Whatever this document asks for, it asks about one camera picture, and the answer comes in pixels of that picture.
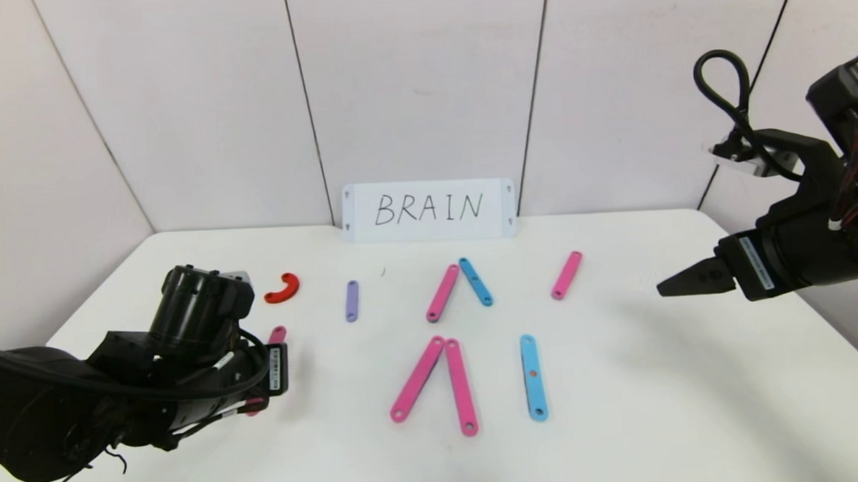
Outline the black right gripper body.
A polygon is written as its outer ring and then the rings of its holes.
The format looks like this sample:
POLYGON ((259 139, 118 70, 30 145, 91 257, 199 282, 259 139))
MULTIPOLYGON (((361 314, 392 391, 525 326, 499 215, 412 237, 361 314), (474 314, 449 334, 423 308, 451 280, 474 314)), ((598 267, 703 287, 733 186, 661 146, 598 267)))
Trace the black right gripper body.
POLYGON ((755 227, 720 239, 716 255, 750 301, 828 285, 834 268, 825 209, 770 211, 755 227))

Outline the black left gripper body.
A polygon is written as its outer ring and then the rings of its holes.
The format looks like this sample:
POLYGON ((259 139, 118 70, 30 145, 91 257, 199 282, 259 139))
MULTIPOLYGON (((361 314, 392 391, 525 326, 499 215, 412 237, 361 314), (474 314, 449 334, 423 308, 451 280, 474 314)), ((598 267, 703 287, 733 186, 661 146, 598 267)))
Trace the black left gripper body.
MULTIPOLYGON (((287 344, 284 342, 267 344, 267 353, 266 374, 251 389, 232 395, 231 401, 271 399, 287 392, 289 385, 287 344)), ((232 362, 228 364, 233 378, 231 383, 235 385, 249 381, 262 368, 263 365, 255 356, 254 348, 248 347, 235 352, 232 362)))

